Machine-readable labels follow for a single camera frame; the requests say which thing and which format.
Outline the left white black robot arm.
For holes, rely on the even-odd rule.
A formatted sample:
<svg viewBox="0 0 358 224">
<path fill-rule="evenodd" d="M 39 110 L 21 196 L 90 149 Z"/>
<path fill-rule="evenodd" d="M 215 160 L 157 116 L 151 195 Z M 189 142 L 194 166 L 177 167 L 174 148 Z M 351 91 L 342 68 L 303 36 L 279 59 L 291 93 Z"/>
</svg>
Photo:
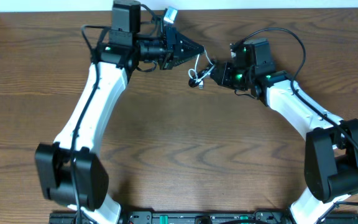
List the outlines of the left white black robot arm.
<svg viewBox="0 0 358 224">
<path fill-rule="evenodd" d="M 75 211 L 67 223 L 121 223 L 121 206 L 108 194 L 109 177 L 99 155 L 104 131 L 120 95 L 141 62 L 170 70 L 204 52 L 202 45 L 174 26 L 178 14 L 168 7 L 144 25 L 139 1 L 114 1 L 112 23 L 101 26 L 89 44 L 88 79 L 70 119 L 52 144 L 39 144 L 35 164 L 43 196 Z"/>
</svg>

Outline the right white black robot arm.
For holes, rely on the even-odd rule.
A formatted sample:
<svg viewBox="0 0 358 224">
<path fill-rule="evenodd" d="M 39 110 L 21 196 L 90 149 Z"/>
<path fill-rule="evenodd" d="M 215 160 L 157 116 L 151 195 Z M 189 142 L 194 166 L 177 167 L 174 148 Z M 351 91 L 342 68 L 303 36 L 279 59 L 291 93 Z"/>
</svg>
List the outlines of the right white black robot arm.
<svg viewBox="0 0 358 224">
<path fill-rule="evenodd" d="M 210 77 L 282 115 L 305 140 L 307 188 L 282 223 L 322 223 L 340 204 L 358 194 L 358 119 L 345 121 L 309 97 L 293 76 L 278 71 L 267 39 L 231 49 L 232 59 L 215 62 Z"/>
</svg>

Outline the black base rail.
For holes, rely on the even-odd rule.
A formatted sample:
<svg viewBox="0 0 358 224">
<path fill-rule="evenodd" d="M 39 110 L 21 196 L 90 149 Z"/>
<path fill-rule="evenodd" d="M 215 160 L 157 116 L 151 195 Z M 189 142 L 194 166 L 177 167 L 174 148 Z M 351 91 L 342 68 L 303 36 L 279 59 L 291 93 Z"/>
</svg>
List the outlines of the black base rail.
<svg viewBox="0 0 358 224">
<path fill-rule="evenodd" d="M 257 210 L 245 213 L 163 213 L 153 211 L 128 211 L 121 214 L 118 224 L 197 224 L 197 223 L 295 223 L 287 211 Z M 49 224 L 69 224 L 76 222 L 76 212 L 53 212 Z M 108 223 L 96 221 L 82 213 L 78 223 Z M 358 224 L 358 213 L 331 213 L 317 223 Z"/>
</svg>

